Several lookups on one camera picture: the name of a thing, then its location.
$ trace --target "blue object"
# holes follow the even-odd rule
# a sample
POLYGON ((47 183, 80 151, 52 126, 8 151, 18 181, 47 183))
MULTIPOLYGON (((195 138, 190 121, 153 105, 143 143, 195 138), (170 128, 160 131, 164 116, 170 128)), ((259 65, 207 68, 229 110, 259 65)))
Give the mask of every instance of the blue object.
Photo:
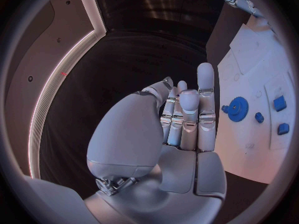
POLYGON ((289 127, 289 125, 287 123, 281 123, 278 126, 277 134, 278 135, 283 135, 283 134, 288 133, 289 130, 290 130, 290 127, 289 127))
POLYGON ((274 100, 274 107, 276 111, 282 111, 287 107, 287 102, 285 101, 284 96, 280 96, 277 99, 274 100))
POLYGON ((228 117, 231 121, 240 122, 248 113, 249 105, 243 97, 237 97, 232 100, 228 107, 228 117))
POLYGON ((260 112, 257 112, 256 115, 254 116, 254 118, 256 118, 258 123, 264 122, 264 117, 262 116, 262 114, 260 112))
POLYGON ((221 110, 225 113, 228 113, 228 106, 222 106, 221 110))

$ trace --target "blue gear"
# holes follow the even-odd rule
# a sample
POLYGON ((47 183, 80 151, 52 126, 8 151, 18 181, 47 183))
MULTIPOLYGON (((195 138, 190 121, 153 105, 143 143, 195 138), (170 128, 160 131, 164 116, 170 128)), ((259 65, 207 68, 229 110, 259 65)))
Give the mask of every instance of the blue gear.
POLYGON ((240 122, 248 113, 249 105, 243 97, 233 99, 228 107, 228 117, 231 121, 240 122))

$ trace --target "led light strip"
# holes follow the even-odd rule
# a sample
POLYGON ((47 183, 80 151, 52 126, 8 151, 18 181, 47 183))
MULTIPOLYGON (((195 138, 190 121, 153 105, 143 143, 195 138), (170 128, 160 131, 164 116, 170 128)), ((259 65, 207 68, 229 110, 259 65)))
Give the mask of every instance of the led light strip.
POLYGON ((83 37, 58 63, 46 84, 44 85, 32 115, 29 140, 28 161, 32 178, 40 178, 39 172, 39 146, 44 122, 52 101, 65 80, 67 74, 73 69, 81 57, 99 40, 95 31, 83 37))

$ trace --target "blue cube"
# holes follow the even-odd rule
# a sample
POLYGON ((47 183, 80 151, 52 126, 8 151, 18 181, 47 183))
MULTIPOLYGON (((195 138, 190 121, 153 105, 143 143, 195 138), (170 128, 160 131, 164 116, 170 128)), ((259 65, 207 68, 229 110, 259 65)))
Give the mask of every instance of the blue cube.
POLYGON ((283 135, 288 133, 290 130, 290 127, 287 123, 281 123, 278 127, 278 135, 283 135))
POLYGON ((274 100, 274 107, 276 111, 282 111, 287 107, 287 102, 285 101, 284 96, 280 96, 277 99, 274 100))

